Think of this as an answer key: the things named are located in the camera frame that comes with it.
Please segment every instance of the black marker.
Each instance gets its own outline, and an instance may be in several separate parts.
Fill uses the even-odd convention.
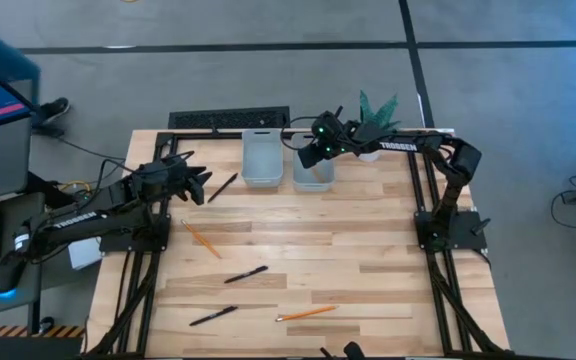
[[[206,321],[208,321],[208,320],[212,320],[212,319],[214,319],[214,318],[216,318],[216,317],[218,317],[218,316],[226,315],[226,314],[228,314],[229,312],[233,312],[233,311],[235,311],[235,310],[237,310],[237,309],[238,309],[238,307],[236,307],[236,306],[228,306],[227,308],[221,310],[221,311],[218,312],[218,313],[214,313],[214,314],[212,314],[212,315],[206,316],[205,318],[201,318],[201,319],[199,319],[199,320],[197,320],[197,321],[191,322],[191,323],[190,323],[190,326],[199,325],[199,324],[204,323],[204,322],[206,322]]]
[[[224,281],[224,284],[228,284],[228,283],[231,283],[233,281],[241,280],[243,278],[247,278],[248,276],[252,276],[252,275],[258,274],[262,271],[266,271],[266,270],[268,270],[268,266],[266,266],[266,265],[260,266],[253,271],[247,272],[245,274],[237,275],[234,278],[230,278],[230,279]]]
[[[212,196],[210,197],[210,199],[208,199],[208,203],[210,203],[211,201],[215,200],[215,198],[217,197],[217,195],[221,194],[222,191],[224,191],[224,189],[230,185],[233,181],[235,181],[235,179],[237,178],[238,174],[235,174],[233,176],[230,177],[230,179],[228,179],[228,181],[226,181],[225,184],[221,185],[221,187],[219,189],[217,189],[217,191],[212,194]]]

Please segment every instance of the plastic container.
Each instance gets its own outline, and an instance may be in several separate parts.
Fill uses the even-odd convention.
[[[304,147],[312,141],[312,138],[312,134],[297,133],[292,136],[292,146]],[[335,182],[335,163],[332,160],[322,160],[312,168],[304,169],[299,155],[295,151],[292,158],[292,168],[293,184],[297,191],[328,191]]]
[[[241,176],[252,188],[277,187],[284,174],[280,129],[248,129],[241,134],[244,148]]]

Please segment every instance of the wooden table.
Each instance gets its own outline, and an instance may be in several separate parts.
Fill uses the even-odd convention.
[[[152,160],[156,135],[133,133],[128,167]],[[241,171],[240,140],[182,140],[179,146],[180,152],[196,151],[191,165],[214,173],[206,197]],[[427,190],[421,158],[418,164]],[[298,193],[292,152],[285,149],[279,188],[248,189],[239,176],[210,204],[171,202],[174,229],[161,257],[147,356],[320,356],[320,347],[343,356],[349,341],[368,356],[442,353],[426,260],[412,221],[416,204],[406,155],[384,152],[378,161],[364,163],[349,154],[335,159],[335,167],[332,191]],[[437,177],[443,192],[445,179]],[[460,205],[472,206],[468,189]],[[181,219],[223,259],[194,240]],[[487,264],[471,251],[454,251],[454,257],[465,306],[493,341],[507,347]],[[103,260],[88,321],[89,347],[113,323],[123,261],[121,253]],[[223,283],[261,265],[270,269]],[[229,305],[239,310],[188,326]],[[340,307],[274,321],[279,314],[326,305]],[[453,346],[459,348],[454,315],[448,305],[447,310]],[[136,314],[129,349],[136,345],[139,309]]]

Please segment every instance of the black keyboard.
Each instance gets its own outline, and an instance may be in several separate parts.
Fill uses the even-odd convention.
[[[170,113],[169,129],[255,129],[282,128],[290,122],[288,106],[181,111]]]

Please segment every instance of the black shoe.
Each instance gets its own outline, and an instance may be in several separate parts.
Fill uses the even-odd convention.
[[[59,98],[51,103],[41,105],[40,109],[45,117],[40,126],[45,126],[67,113],[70,110],[70,101],[66,98]]]

